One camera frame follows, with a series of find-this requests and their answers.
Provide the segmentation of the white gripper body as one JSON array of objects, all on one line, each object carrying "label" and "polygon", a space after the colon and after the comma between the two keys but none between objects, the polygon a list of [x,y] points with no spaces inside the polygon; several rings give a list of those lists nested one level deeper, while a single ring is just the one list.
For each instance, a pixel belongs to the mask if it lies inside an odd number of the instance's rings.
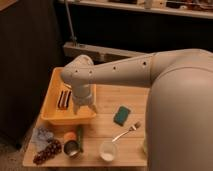
[{"label": "white gripper body", "polygon": [[72,99],[78,106],[91,105],[94,102],[92,86],[89,84],[73,86]]}]

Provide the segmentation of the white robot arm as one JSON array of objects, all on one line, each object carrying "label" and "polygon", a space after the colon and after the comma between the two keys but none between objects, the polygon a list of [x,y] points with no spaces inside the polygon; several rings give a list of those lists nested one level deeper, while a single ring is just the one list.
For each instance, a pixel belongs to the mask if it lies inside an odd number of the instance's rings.
[{"label": "white robot arm", "polygon": [[213,52],[163,51],[99,65],[80,55],[61,78],[76,103],[89,84],[148,87],[148,170],[213,171]]}]

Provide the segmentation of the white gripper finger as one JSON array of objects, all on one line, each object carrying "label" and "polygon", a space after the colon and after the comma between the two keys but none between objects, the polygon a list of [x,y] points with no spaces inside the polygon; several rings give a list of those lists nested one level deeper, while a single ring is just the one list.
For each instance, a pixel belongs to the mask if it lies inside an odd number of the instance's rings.
[{"label": "white gripper finger", "polygon": [[79,110],[79,109],[80,109],[80,107],[79,107],[78,105],[74,105],[74,107],[73,107],[73,112],[74,112],[75,115],[78,114],[78,110]]},{"label": "white gripper finger", "polygon": [[89,108],[94,112],[94,113],[98,113],[97,107],[95,104],[90,104]]}]

